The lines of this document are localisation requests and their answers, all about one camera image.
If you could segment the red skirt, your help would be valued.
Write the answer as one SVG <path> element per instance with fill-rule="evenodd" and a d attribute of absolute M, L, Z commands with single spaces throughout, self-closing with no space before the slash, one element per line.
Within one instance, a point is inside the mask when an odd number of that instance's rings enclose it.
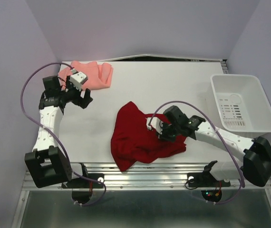
<path fill-rule="evenodd" d="M 148 130 L 145 114 L 133 102 L 122 106 L 116 116 L 110 141 L 112 157 L 121 172 L 136 162 L 149 164 L 158 158 L 167 158 L 186 151 L 186 138 L 177 136 L 174 142 L 159 140 L 155 130 Z"/>

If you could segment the pink pleated skirt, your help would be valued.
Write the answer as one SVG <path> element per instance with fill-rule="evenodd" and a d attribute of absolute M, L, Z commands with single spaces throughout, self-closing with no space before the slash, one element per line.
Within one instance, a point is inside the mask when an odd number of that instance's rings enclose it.
<path fill-rule="evenodd" d="M 72 61 L 70 64 L 78 72 L 84 73 L 88 80 L 82 85 L 82 89 L 99 90 L 111 86 L 113 67 L 109 63 L 98 64 L 96 61 L 81 63 Z"/>

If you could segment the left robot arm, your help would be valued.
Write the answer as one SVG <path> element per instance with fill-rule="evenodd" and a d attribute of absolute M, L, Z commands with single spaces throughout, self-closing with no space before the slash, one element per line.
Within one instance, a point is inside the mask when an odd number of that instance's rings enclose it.
<path fill-rule="evenodd" d="M 60 122 L 66 104 L 71 102 L 82 109 L 92 102 L 89 89 L 82 89 L 87 76 L 75 72 L 66 78 L 62 87 L 57 76 L 43 79 L 45 87 L 39 102 L 39 131 L 32 152 L 25 154 L 25 164 L 38 188 L 68 182 L 72 168 L 62 146 L 59 144 Z"/>

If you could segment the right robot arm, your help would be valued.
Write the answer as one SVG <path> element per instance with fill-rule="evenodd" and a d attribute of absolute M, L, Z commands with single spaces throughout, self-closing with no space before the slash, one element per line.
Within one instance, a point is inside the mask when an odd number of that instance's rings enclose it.
<path fill-rule="evenodd" d="M 211 161 L 201 173 L 192 174 L 191 186 L 208 187 L 218 181 L 239 179 L 264 187 L 271 177 L 271 144 L 261 136 L 254 139 L 235 135 L 214 126 L 208 118 L 187 117 L 173 105 L 164 111 L 169 123 L 158 117 L 147 120 L 147 128 L 160 140 L 175 142 L 178 136 L 192 138 L 228 152 L 232 161 Z"/>

